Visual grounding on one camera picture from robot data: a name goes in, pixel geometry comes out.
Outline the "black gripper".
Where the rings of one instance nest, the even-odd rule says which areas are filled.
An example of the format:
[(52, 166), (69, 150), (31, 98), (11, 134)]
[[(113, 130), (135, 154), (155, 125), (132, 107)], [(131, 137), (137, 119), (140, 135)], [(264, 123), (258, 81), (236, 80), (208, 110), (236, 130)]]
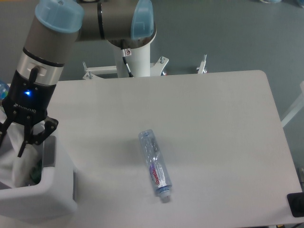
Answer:
[[(29, 78), (15, 72), (8, 95), (2, 105), (7, 116), (4, 123), (0, 124), (0, 145), (6, 138), (12, 146), (18, 142), (18, 128), (15, 123), (24, 126), (24, 138), (18, 153), (23, 155), (27, 144), (40, 145), (56, 129), (59, 121), (48, 116), (47, 108), (56, 85), (38, 83), (39, 69), (32, 69)], [(44, 121), (44, 130), (33, 134), (33, 126)]]

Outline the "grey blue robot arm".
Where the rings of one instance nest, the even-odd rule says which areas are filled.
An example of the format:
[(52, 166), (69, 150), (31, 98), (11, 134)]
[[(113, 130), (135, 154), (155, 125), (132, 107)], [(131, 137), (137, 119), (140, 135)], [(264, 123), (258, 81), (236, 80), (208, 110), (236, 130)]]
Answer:
[(41, 0), (2, 100), (6, 120), (0, 124), (1, 139), (11, 124), (22, 125), (21, 157), (27, 145), (43, 143), (57, 129), (47, 108), (75, 42), (136, 40), (153, 33), (149, 0)]

